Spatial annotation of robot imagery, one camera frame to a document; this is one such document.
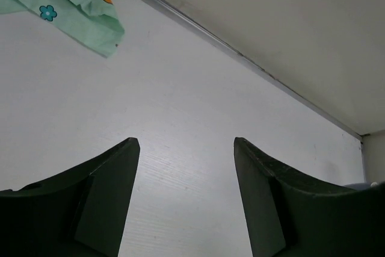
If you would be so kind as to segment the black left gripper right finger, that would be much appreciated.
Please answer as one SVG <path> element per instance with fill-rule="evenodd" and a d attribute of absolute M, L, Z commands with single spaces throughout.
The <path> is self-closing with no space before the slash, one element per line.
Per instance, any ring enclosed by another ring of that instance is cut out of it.
<path fill-rule="evenodd" d="M 254 256 L 383 256 L 384 184 L 331 184 L 274 159 L 248 140 L 234 160 Z"/>

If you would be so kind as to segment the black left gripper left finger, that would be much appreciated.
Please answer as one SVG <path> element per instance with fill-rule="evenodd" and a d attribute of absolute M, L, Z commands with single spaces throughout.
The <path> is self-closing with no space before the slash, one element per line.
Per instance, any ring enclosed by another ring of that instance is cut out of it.
<path fill-rule="evenodd" d="M 106 152 L 20 190 L 1 192 L 2 256 L 117 256 L 140 145 Z"/>

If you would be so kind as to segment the green cartoon print cloth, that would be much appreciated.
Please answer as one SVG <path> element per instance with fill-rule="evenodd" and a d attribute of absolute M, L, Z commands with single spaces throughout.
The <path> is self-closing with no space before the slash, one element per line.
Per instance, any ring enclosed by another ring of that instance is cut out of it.
<path fill-rule="evenodd" d="M 115 53 L 125 29 L 112 0 L 1 0 L 1 13 L 28 11 L 104 57 Z"/>

